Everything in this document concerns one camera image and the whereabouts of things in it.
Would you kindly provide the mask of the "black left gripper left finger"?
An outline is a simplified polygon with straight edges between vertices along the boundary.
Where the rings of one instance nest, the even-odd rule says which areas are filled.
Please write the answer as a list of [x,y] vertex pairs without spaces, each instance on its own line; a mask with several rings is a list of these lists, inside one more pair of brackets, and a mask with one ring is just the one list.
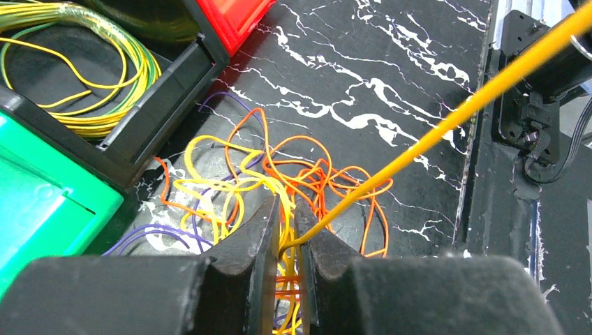
[[2,334],[271,334],[279,198],[202,255],[30,262],[1,300]]

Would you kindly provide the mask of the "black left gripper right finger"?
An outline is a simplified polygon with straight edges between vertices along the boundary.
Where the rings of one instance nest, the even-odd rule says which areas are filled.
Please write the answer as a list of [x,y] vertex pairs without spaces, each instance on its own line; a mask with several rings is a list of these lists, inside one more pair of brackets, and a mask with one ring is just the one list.
[[328,230],[300,247],[306,334],[561,334],[520,263],[366,258]]

